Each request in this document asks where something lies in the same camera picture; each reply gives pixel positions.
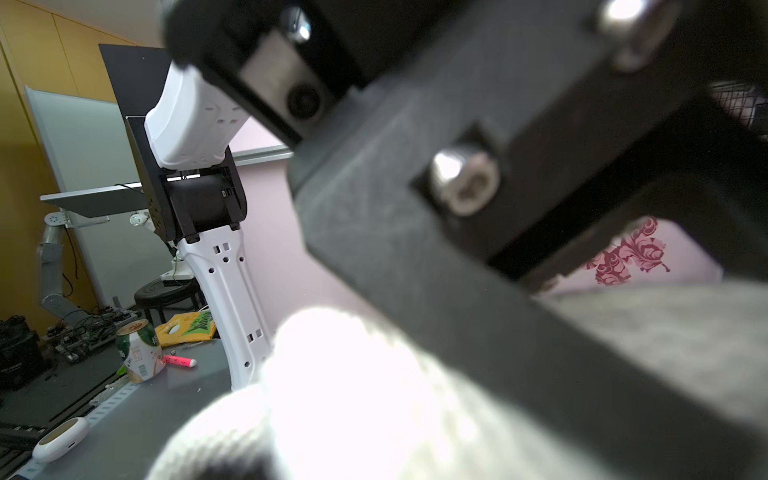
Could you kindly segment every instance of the gray fabric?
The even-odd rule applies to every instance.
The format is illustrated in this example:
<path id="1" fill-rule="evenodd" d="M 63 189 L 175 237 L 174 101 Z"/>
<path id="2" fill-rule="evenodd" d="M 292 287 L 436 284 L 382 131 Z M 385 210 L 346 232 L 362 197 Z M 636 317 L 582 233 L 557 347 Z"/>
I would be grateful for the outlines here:
<path id="1" fill-rule="evenodd" d="M 675 389 L 768 431 L 765 285 L 621 287 L 541 301 Z"/>
<path id="2" fill-rule="evenodd" d="M 192 418 L 147 480 L 616 478 L 400 331 L 332 309 L 277 332 L 257 384 Z"/>

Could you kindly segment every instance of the white plastic casing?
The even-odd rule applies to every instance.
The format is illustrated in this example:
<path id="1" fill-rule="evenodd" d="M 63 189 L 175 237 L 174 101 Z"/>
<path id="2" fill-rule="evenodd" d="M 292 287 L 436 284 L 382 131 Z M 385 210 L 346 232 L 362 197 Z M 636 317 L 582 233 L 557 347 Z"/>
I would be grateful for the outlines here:
<path id="1" fill-rule="evenodd" d="M 200 233 L 200 240 L 178 244 L 203 290 L 230 364 L 232 390 L 257 379 L 272 347 L 245 261 L 243 231 L 228 225 Z"/>
<path id="2" fill-rule="evenodd" d="M 72 450 L 90 430 L 87 419 L 69 419 L 40 439 L 32 450 L 32 458 L 40 463 L 51 463 Z"/>
<path id="3" fill-rule="evenodd" d="M 193 66 L 170 64 L 163 94 L 144 120 L 158 165 L 196 170 L 221 163 L 249 115 Z"/>

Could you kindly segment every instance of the table surface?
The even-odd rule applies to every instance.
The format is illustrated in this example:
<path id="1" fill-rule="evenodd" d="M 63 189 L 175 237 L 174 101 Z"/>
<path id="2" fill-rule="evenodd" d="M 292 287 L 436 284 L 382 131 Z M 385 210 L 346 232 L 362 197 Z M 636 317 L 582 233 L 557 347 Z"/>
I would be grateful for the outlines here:
<path id="1" fill-rule="evenodd" d="M 45 465 L 34 480 L 141 480 L 165 442 L 231 387 L 220 340 L 165 351 L 172 349 L 178 356 L 196 359 L 197 366 L 167 365 L 156 377 L 138 385 L 93 425 L 80 445 Z"/>
<path id="2" fill-rule="evenodd" d="M 0 422 L 10 425 L 47 425 L 83 395 L 114 375 L 122 360 L 114 342 L 74 365 L 57 356 L 55 368 L 43 372 L 0 406 Z"/>

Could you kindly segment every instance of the silver screw head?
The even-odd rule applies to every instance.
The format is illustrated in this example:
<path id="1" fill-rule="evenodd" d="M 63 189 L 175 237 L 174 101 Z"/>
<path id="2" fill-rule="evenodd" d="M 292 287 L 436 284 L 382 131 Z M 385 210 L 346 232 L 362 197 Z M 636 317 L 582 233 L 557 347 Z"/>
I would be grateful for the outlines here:
<path id="1" fill-rule="evenodd" d="M 312 24 L 299 7 L 288 7 L 280 14 L 280 24 L 285 36 L 295 45 L 301 45 L 312 36 Z"/>
<path id="2" fill-rule="evenodd" d="M 432 196 L 459 217 L 476 214 L 488 205 L 500 183 L 498 162 L 478 145 L 448 147 L 432 159 Z"/>
<path id="3" fill-rule="evenodd" d="M 680 0 L 606 0 L 598 31 L 619 44 L 614 67 L 632 73 L 648 65 L 677 23 Z"/>

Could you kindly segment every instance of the red floral decoration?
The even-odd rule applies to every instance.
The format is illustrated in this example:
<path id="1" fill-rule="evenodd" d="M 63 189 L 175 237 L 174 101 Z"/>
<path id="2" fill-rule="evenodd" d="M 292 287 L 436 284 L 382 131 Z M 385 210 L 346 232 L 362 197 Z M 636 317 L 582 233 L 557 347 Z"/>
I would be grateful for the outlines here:
<path id="1" fill-rule="evenodd" d="M 594 278 L 598 285 L 608 286 L 629 282 L 632 276 L 629 274 L 627 265 L 632 263 L 640 267 L 641 272 L 650 272 L 659 265 L 669 272 L 670 269 L 661 261 L 666 245 L 661 240 L 650 237 L 656 231 L 658 224 L 658 220 L 648 217 L 642 226 L 621 239 L 618 247 L 600 252 L 582 268 L 596 269 Z"/>

